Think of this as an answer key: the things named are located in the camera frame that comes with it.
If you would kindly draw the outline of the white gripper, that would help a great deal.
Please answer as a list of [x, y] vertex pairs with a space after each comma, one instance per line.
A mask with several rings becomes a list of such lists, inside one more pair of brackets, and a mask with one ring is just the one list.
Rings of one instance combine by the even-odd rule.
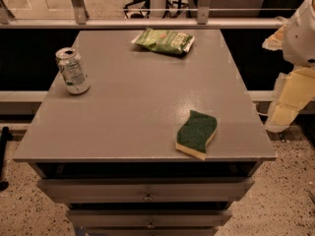
[[298, 65], [289, 74], [280, 73], [274, 86], [265, 128], [280, 133], [315, 97], [315, 69], [308, 68], [315, 66], [314, 0], [304, 0], [286, 26], [266, 38], [262, 47], [283, 50], [283, 58]]

